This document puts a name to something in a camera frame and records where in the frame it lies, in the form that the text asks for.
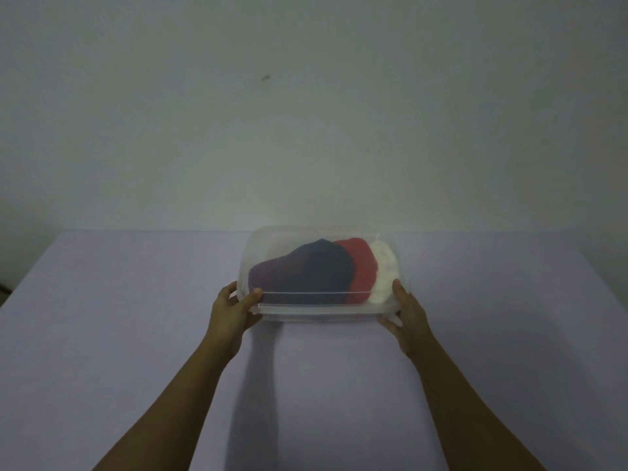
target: hand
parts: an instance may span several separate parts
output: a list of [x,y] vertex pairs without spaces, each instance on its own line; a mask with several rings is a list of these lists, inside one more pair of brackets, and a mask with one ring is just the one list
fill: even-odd
[[242,345],[242,334],[262,319],[262,314],[252,314],[249,309],[262,299],[262,290],[255,289],[243,300],[230,298],[236,292],[234,281],[218,293],[212,307],[212,316],[205,335],[205,341],[215,350],[225,365],[235,357]]
[[412,359],[418,353],[421,342],[431,335],[428,318],[419,301],[406,292],[398,279],[392,285],[392,292],[401,304],[401,311],[397,312],[397,316],[403,326],[399,327],[383,317],[377,320],[397,338],[401,351]]

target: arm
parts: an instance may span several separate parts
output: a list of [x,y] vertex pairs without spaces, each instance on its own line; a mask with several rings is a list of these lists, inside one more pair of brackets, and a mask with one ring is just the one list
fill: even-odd
[[399,342],[421,377],[432,419],[451,471],[544,470],[545,468],[514,436],[471,388],[458,367],[438,343],[425,311],[403,289],[392,284],[401,303],[402,327],[380,318]]
[[186,470],[190,467],[218,379],[237,354],[242,334],[261,315],[255,290],[242,302],[229,298],[236,283],[221,289],[205,338],[146,413],[120,438],[94,471]]

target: clear plastic container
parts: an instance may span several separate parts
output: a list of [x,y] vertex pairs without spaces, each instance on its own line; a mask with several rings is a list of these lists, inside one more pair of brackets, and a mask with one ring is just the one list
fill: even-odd
[[265,227],[242,254],[237,297],[261,287],[255,313],[271,320],[356,320],[393,314],[402,275],[393,241],[377,232],[332,227]]

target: person's left hand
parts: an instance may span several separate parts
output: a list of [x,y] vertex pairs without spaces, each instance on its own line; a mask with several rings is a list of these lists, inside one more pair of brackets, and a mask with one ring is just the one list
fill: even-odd
[[262,299],[262,290],[255,289],[243,300],[230,298],[236,292],[234,281],[218,293],[212,307],[212,316],[205,340],[225,361],[225,365],[235,357],[242,345],[242,334],[262,319],[262,314],[252,314],[249,309]]

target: white wall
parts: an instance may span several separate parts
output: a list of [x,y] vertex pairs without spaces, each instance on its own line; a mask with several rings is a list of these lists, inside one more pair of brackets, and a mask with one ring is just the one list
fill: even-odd
[[626,8],[0,0],[0,282],[61,229],[359,222],[573,230],[621,295]]

